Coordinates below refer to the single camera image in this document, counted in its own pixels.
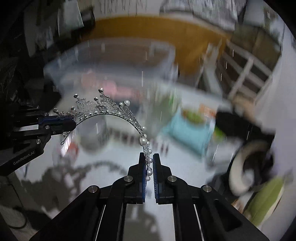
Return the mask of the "white drawer cabinet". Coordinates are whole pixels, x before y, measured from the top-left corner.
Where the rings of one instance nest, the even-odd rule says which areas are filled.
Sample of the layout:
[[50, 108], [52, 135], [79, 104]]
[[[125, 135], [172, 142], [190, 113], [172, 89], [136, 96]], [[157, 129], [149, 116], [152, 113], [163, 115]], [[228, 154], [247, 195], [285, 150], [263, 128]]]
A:
[[202, 64], [194, 87], [229, 100], [240, 95], [257, 102], [272, 82], [273, 72], [233, 42], [227, 41], [220, 54], [221, 44], [208, 44], [201, 55]]

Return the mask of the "pink bunny ear mirror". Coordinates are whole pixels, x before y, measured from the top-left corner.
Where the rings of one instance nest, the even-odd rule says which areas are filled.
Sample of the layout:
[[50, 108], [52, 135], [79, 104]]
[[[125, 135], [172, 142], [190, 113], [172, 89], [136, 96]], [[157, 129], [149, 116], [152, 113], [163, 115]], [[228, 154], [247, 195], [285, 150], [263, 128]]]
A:
[[103, 89], [105, 95], [115, 100], [126, 100], [132, 98], [133, 91], [131, 88], [118, 85], [107, 77], [97, 76], [94, 72], [88, 72], [82, 75], [81, 85], [85, 89]]

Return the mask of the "silver foil sheet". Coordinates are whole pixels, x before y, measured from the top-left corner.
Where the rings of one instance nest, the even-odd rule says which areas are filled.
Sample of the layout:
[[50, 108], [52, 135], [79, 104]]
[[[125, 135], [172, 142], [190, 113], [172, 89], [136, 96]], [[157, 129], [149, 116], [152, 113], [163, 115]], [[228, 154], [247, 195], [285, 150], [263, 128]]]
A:
[[246, 1], [237, 0], [200, 0], [200, 1], [163, 1], [160, 13], [191, 13], [208, 23], [227, 31], [232, 31]]

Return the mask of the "green avocado plush toy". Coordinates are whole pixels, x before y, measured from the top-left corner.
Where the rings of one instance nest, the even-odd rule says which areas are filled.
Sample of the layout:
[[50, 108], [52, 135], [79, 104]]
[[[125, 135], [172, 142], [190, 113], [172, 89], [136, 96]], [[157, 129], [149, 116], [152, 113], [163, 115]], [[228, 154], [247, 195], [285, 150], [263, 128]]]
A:
[[280, 202], [285, 190], [285, 181], [281, 177], [270, 180], [255, 194], [247, 204], [243, 215], [257, 228], [270, 218]]

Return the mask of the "clear glass bottle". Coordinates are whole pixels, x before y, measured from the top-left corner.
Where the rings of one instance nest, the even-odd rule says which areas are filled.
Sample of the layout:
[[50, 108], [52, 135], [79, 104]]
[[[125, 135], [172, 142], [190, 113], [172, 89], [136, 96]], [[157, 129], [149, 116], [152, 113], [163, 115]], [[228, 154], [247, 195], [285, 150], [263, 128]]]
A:
[[149, 135], [155, 138], [175, 115], [181, 104], [181, 98], [176, 88], [156, 88], [151, 96], [151, 111], [149, 113]]

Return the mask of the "orange paper card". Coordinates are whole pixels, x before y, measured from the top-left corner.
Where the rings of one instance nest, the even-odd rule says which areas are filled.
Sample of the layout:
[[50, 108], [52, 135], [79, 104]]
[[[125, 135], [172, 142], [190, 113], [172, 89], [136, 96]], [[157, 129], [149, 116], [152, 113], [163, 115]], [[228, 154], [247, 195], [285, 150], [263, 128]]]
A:
[[216, 116], [215, 109], [209, 108], [208, 106], [206, 106], [204, 104], [200, 104], [199, 113], [202, 114], [203, 116], [208, 117], [208, 118], [215, 118], [215, 116]]

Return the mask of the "clear plastic storage bin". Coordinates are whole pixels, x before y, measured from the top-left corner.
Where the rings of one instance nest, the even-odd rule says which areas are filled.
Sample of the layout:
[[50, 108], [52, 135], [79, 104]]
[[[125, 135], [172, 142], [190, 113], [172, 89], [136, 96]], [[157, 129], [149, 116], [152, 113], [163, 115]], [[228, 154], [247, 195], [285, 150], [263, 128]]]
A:
[[148, 87], [157, 81], [175, 82], [175, 47], [167, 42], [143, 38], [102, 38], [82, 42], [65, 51], [44, 67], [44, 76], [53, 81], [62, 96], [85, 89], [81, 77], [88, 72], [107, 77], [131, 88], [133, 104], [140, 104]]

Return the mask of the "round green clover coaster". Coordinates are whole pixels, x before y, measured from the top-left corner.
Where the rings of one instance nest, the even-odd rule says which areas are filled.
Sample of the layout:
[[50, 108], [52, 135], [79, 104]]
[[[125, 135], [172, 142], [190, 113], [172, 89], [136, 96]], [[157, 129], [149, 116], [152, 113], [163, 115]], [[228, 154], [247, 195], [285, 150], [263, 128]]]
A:
[[192, 124], [201, 125], [206, 122], [199, 113], [191, 111], [189, 109], [182, 109], [181, 113], [182, 117]]

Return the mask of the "glass jar metal lid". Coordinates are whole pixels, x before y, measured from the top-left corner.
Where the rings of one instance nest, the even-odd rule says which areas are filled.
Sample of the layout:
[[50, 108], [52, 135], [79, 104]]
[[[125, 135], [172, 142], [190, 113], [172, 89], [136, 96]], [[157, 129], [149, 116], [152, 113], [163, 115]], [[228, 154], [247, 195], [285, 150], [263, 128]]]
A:
[[81, 147], [88, 152], [101, 149], [108, 140], [106, 117], [96, 115], [82, 121], [76, 126], [76, 135]]

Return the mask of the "pearl crystal tiara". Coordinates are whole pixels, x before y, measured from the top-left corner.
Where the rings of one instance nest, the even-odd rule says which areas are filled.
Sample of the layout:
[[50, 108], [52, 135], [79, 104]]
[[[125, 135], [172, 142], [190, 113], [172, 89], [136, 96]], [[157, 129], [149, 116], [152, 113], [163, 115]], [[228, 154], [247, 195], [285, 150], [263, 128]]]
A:
[[68, 112], [59, 111], [57, 108], [53, 108], [53, 113], [55, 113], [60, 119], [70, 118], [76, 123], [76, 125], [101, 115], [115, 116], [127, 121], [139, 134], [139, 144], [142, 146], [144, 153], [145, 180], [150, 181], [151, 175], [153, 174], [151, 168], [151, 162], [153, 162], [153, 159], [151, 158], [152, 150], [149, 147], [150, 142], [145, 133], [146, 127], [141, 126], [137, 118], [133, 115], [133, 112], [129, 108], [129, 100], [116, 103], [109, 96], [104, 94], [102, 88], [100, 88], [98, 92], [99, 96], [95, 97], [93, 100], [87, 100], [79, 97], [78, 94], [74, 94], [73, 97], [76, 99], [75, 106], [71, 107]]

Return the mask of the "glass fish tank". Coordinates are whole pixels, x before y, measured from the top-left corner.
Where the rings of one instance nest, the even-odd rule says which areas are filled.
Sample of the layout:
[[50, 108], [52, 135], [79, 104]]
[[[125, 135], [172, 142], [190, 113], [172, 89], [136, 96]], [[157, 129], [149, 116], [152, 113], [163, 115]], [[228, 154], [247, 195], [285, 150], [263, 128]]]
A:
[[270, 70], [281, 56], [281, 46], [264, 28], [236, 24], [231, 42], [250, 52]]

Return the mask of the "teal wet wipes pack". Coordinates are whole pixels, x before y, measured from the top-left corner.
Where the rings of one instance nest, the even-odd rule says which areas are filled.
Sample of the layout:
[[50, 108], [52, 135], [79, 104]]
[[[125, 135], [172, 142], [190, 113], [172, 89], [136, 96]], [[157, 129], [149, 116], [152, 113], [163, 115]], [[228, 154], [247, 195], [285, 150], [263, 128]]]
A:
[[198, 155], [205, 156], [214, 129], [215, 120], [205, 120], [196, 125], [185, 119], [181, 115], [181, 110], [178, 110], [169, 123], [162, 128], [162, 133], [186, 145]]

